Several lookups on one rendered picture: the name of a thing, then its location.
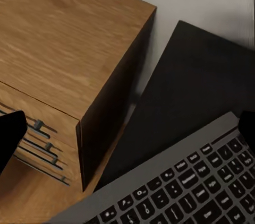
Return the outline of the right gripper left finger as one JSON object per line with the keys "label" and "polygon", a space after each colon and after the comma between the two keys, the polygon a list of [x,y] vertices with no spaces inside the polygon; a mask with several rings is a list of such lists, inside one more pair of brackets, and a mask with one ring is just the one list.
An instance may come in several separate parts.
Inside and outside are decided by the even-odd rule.
{"label": "right gripper left finger", "polygon": [[0,115],[0,174],[28,129],[22,110]]}

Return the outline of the keyboard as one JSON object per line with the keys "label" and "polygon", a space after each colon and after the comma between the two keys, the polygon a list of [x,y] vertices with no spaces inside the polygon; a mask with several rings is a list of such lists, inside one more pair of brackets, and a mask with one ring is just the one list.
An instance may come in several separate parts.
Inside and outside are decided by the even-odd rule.
{"label": "keyboard", "polygon": [[43,224],[255,224],[255,153],[232,111]]}

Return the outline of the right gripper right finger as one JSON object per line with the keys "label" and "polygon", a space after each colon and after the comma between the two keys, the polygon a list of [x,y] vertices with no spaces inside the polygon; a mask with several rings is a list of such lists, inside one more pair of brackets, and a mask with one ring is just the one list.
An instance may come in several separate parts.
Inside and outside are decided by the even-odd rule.
{"label": "right gripper right finger", "polygon": [[255,113],[242,111],[238,122],[238,130],[255,153]]}

